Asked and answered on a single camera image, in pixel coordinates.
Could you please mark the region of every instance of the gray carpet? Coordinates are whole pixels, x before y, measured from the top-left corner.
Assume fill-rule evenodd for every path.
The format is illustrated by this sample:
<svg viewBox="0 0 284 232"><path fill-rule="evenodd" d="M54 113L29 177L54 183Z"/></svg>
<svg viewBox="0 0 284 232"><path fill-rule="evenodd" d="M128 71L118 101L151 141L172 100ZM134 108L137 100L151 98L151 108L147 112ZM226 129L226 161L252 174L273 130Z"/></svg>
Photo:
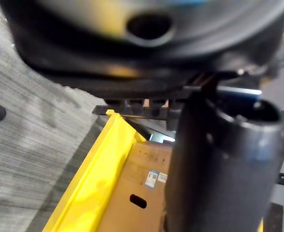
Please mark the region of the gray carpet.
<svg viewBox="0 0 284 232"><path fill-rule="evenodd" d="M284 108L284 70L281 76L264 95ZM7 109L0 122L0 232L38 232L105 123L91 114L103 101L30 70L0 13L0 104ZM274 201L284 205L284 187Z"/></svg>

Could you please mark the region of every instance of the black cylinder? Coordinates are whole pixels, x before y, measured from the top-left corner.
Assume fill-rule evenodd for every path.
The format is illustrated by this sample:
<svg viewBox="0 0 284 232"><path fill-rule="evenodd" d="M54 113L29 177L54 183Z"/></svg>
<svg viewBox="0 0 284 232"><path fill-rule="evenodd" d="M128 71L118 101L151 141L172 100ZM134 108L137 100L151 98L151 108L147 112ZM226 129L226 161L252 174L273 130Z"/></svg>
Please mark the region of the black cylinder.
<svg viewBox="0 0 284 232"><path fill-rule="evenodd" d="M283 159L280 112L267 101L183 108L165 188L168 232L256 232Z"/></svg>

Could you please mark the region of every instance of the oval hole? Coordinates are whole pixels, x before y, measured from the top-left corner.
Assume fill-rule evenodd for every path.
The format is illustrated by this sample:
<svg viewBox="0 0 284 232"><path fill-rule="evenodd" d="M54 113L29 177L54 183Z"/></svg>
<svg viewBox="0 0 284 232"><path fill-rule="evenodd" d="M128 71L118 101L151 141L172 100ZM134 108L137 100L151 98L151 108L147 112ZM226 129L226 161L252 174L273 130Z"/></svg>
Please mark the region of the oval hole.
<svg viewBox="0 0 284 232"><path fill-rule="evenodd" d="M140 14L129 20L129 40L143 46L158 46L172 37L172 19L165 14Z"/></svg>
<svg viewBox="0 0 284 232"><path fill-rule="evenodd" d="M142 209L145 209L147 207L147 202L143 198L140 198L139 196L136 196L134 194L131 194L130 202L132 202L133 204L137 205Z"/></svg>

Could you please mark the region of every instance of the barcode label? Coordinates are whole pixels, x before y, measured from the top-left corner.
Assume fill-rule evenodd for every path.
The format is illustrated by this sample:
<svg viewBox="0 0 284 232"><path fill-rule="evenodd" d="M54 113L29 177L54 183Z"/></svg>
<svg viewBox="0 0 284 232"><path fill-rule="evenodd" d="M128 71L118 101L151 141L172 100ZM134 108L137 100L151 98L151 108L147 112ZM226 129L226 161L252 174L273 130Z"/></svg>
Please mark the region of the barcode label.
<svg viewBox="0 0 284 232"><path fill-rule="evenodd" d="M165 183L167 180L167 174L159 173L158 181Z"/></svg>
<svg viewBox="0 0 284 232"><path fill-rule="evenodd" d="M158 177L158 172L150 170L145 185L153 189L155 187L157 177Z"/></svg>

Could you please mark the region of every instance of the cardboard surface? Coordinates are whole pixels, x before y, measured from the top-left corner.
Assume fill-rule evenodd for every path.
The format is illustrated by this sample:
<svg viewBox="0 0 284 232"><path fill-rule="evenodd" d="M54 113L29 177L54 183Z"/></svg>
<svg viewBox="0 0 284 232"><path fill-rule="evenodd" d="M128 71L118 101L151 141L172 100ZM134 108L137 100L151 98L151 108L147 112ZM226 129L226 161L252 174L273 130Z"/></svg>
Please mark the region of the cardboard surface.
<svg viewBox="0 0 284 232"><path fill-rule="evenodd" d="M168 172L171 153L169 145L133 144L98 232L159 231L164 211L164 174Z"/></svg>

